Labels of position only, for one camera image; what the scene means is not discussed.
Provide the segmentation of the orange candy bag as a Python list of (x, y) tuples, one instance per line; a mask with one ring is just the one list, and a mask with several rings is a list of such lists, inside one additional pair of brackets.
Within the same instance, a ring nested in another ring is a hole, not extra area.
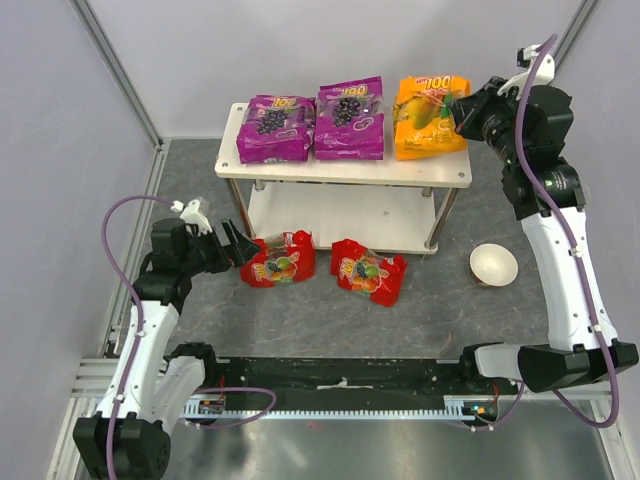
[(455, 132), (450, 104), (471, 93), (471, 82), (457, 75), (406, 77), (393, 104), (394, 147), (398, 160), (418, 160), (465, 150)]

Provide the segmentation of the red candy bag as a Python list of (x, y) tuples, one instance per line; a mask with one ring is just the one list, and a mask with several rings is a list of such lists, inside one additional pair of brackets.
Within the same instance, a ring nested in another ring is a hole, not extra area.
[(381, 256), (351, 239), (332, 244), (330, 274), (337, 285), (378, 305), (396, 304), (406, 270), (401, 255)]
[(256, 238), (260, 252), (240, 269), (241, 280), (254, 288), (272, 288), (299, 283), (316, 270), (316, 251), (310, 232), (283, 232)]

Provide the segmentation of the purple candy bag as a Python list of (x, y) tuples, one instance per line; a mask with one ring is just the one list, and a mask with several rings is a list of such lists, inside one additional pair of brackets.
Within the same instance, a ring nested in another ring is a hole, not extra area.
[(257, 95), (250, 100), (236, 137), (240, 162), (306, 162), (315, 124), (313, 98)]
[(380, 76), (321, 86), (316, 100), (315, 158), (382, 160), (383, 102)]

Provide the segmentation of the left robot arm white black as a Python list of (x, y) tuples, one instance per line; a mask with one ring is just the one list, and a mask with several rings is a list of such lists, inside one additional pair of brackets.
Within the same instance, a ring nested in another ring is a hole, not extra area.
[(130, 327), (115, 372), (95, 412), (77, 420), (73, 440), (93, 479), (160, 479), (171, 433), (189, 398), (219, 376), (211, 345), (165, 353), (193, 277), (249, 263), (261, 250), (232, 221), (229, 242), (203, 223), (169, 218), (151, 230), (151, 250), (133, 284)]

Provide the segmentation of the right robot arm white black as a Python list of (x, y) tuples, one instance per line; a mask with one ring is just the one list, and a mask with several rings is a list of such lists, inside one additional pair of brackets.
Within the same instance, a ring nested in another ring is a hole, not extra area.
[(506, 81), (491, 78), (476, 93), (452, 102), (457, 131), (483, 141), (503, 162), (502, 188), (534, 252), (548, 315), (548, 341), (539, 345), (488, 343), (464, 349), (474, 373), (520, 380), (534, 392), (592, 384), (639, 362), (635, 344), (622, 342), (611, 324), (586, 241), (585, 197), (577, 171), (562, 157), (574, 116), (571, 98), (535, 86), (520, 104)]

